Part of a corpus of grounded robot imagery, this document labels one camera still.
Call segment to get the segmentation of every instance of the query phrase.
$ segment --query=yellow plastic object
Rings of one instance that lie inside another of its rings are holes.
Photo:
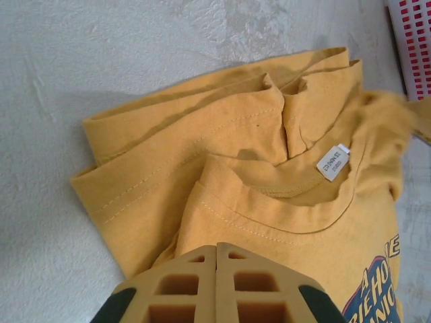
[[[120,284],[92,323],[345,322],[313,279],[232,244],[203,246]]]

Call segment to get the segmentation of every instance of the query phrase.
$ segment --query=white tag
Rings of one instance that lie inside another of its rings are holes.
[[[349,161],[350,150],[342,147],[334,146],[330,151],[317,163],[317,169],[326,179],[331,182],[337,177],[343,167]]]

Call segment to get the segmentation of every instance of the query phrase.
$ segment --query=yellow t-shirt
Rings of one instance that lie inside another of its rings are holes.
[[[429,136],[424,106],[364,92],[345,48],[278,57],[85,120],[97,166],[72,184],[128,277],[231,242],[316,279],[352,322],[397,322],[399,158],[415,125]],[[340,143],[329,182],[316,164]]]

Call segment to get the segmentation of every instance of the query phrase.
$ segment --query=floor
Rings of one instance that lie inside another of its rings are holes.
[[[0,1],[2,322],[89,322],[123,280],[69,184],[92,164],[81,121],[181,80],[326,46],[402,92],[382,1]],[[399,201],[399,297],[431,322],[431,148],[414,139]]]

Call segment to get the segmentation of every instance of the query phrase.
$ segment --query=basket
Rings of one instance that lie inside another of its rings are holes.
[[[431,0],[389,0],[409,100],[431,96]]]

